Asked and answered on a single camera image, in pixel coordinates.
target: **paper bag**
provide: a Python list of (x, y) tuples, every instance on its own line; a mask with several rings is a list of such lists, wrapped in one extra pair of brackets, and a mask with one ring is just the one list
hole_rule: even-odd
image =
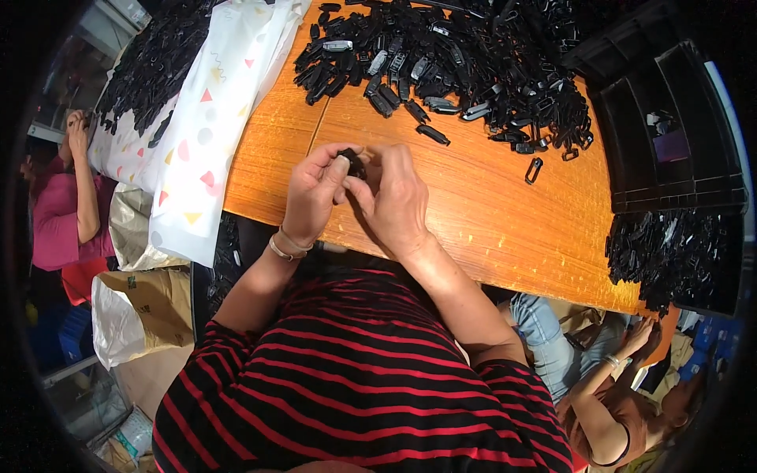
[(189, 274), (103, 272), (92, 280), (92, 336), (106, 369), (193, 343)]

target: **woman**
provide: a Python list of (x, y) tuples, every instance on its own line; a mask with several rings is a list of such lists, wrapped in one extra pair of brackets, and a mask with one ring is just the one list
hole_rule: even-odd
[[(552, 394), (574, 454), (590, 465), (625, 465), (670, 438), (693, 414), (701, 378), (678, 383), (663, 398), (660, 412), (631, 389), (660, 342), (652, 319), (639, 321), (623, 344), (630, 316), (607, 313), (597, 339), (578, 352), (546, 299), (518, 294), (503, 313), (534, 352), (536, 373)], [(631, 364), (615, 382), (610, 374), (628, 358)]]
[[(374, 195), (347, 176), (336, 156), (347, 147), (363, 152), (326, 145), (292, 170), (279, 232), (160, 405), (160, 469), (571, 471), (518, 336), (427, 230), (428, 189), (408, 148), (361, 155), (380, 172)], [(435, 307), (389, 272), (296, 274), (345, 189)]]
[(115, 256), (107, 215), (116, 182), (92, 176), (83, 112), (73, 112), (67, 125), (58, 156), (44, 170), (30, 155), (21, 165), (33, 206), (32, 263), (45, 271)]

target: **fingernail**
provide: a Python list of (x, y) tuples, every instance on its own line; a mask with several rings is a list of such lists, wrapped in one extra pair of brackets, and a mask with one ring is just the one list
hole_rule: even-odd
[(337, 169), (346, 171), (350, 168), (350, 160), (348, 160), (346, 157), (342, 156), (341, 154), (336, 157), (335, 165), (337, 166)]

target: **black and red striped shirt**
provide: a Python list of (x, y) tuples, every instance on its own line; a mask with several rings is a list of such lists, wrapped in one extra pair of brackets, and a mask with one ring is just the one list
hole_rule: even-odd
[(161, 471), (287, 470), (341, 460), (392, 471), (572, 471), (533, 370), (471, 369), (387, 272), (298, 284), (262, 335), (210, 322), (163, 399)]

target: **wooden table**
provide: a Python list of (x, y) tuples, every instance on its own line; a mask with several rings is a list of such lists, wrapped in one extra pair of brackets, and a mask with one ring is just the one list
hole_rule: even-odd
[[(367, 13), (362, 6), (342, 8)], [(294, 85), (293, 61), (310, 41), (320, 11), (313, 4), (300, 26), (273, 90), (252, 114), (242, 135), (226, 190), (225, 210), (278, 225), (284, 217), (291, 168), (313, 147), (329, 142), (407, 144), (418, 174), (428, 184), (429, 229), (475, 280), (502, 288), (635, 313), (643, 307), (638, 285), (614, 286), (604, 257), (612, 222), (609, 177), (599, 131), (589, 151), (568, 163), (560, 151), (539, 154), (544, 167), (525, 183), (532, 156), (487, 139), (484, 121), (431, 115), (449, 147), (415, 131), (402, 107), (385, 119), (347, 86), (336, 98), (305, 104)], [(585, 85), (577, 82), (585, 93)], [(591, 118), (596, 122), (593, 110)], [(384, 257), (355, 219), (353, 209), (334, 209), (321, 238)]]

